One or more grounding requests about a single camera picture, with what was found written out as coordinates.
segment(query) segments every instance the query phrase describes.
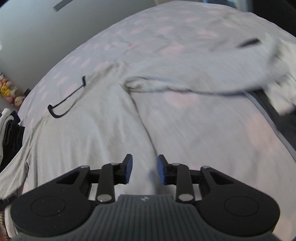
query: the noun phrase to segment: stack of folded clothes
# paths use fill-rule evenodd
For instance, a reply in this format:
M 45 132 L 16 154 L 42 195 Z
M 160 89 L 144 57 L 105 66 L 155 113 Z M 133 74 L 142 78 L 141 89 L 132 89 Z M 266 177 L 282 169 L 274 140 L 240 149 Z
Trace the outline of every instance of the stack of folded clothes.
M 0 117 L 0 173 L 22 147 L 25 128 L 15 111 L 5 108 Z

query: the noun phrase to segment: gray wall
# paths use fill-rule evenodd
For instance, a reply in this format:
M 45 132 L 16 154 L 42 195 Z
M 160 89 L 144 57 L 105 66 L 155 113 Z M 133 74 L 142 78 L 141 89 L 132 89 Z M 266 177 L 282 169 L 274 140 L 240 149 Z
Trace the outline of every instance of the gray wall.
M 32 89 L 68 53 L 154 0 L 9 0 L 0 8 L 0 70 L 23 91 Z

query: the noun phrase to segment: polka dot bed sheet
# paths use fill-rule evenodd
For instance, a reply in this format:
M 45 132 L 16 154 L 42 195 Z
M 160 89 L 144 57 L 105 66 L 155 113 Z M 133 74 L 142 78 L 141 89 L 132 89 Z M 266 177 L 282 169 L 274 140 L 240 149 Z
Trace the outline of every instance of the polka dot bed sheet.
M 285 41 L 296 39 L 278 26 L 257 17 L 252 13 L 242 13 L 231 7 L 199 2 L 172 1 L 132 15 L 108 29 L 98 33 L 76 48 L 52 68 L 25 99 L 19 111 L 22 124 L 26 127 L 24 141 L 34 125 L 48 111 L 49 104 L 55 105 L 71 94 L 82 84 L 81 77 L 99 71 L 113 61 L 129 63 L 153 59 L 157 56 L 180 55 L 182 53 L 202 53 L 234 48 L 251 38 L 264 38 L 265 34 L 279 37 Z M 180 162 L 184 156 L 199 160 L 190 163 L 191 168 L 211 165 L 273 197 L 279 197 L 283 206 L 280 221 L 275 234 L 288 241 L 296 235 L 296 189 L 285 187 L 291 176 L 286 175 L 295 168 L 291 156 L 277 138 L 269 123 L 256 107 L 246 98 L 238 97 L 233 106 L 229 106 L 230 116 L 240 121 L 235 136 L 223 133 L 224 127 L 231 125 L 234 119 L 222 119 L 219 107 L 213 111 L 219 125 L 217 146 L 209 147 L 210 140 L 199 140 L 194 130 L 197 116 L 206 113 L 205 108 L 213 104 L 213 99 L 194 93 L 133 93 L 139 114 L 151 135 L 155 148 L 161 151 L 170 162 Z M 223 105 L 225 99 L 215 99 Z M 240 106 L 249 113 L 240 113 Z M 205 121 L 213 120 L 206 116 Z M 187 123 L 188 129 L 178 128 L 178 124 Z M 166 133 L 167 125 L 176 126 L 176 132 Z M 237 147 L 227 146 L 225 138 L 237 138 Z M 164 141 L 171 140 L 169 145 Z M 234 155 L 231 148 L 241 148 L 239 143 L 250 142 L 255 152 L 246 156 Z M 208 148 L 208 155 L 199 156 L 199 149 Z M 289 164 L 280 165 L 278 160 L 287 158 Z M 24 191 L 30 188 L 25 183 Z

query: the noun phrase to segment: dark gray strip on wall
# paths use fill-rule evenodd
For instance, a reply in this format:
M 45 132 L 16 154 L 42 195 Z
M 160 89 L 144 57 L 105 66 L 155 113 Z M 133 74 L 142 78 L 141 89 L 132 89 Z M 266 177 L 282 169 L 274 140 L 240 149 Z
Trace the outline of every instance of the dark gray strip on wall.
M 72 2 L 73 0 L 62 0 L 57 5 L 54 6 L 54 10 L 57 12 L 64 6 L 66 6 L 68 3 Z

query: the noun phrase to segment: pile of stuffed animals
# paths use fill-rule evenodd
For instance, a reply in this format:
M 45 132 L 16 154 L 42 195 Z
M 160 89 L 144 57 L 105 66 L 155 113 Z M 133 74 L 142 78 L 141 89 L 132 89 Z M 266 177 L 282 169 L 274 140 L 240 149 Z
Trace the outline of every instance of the pile of stuffed animals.
M 25 99 L 23 93 L 4 74 L 0 74 L 0 94 L 17 109 L 20 108 Z

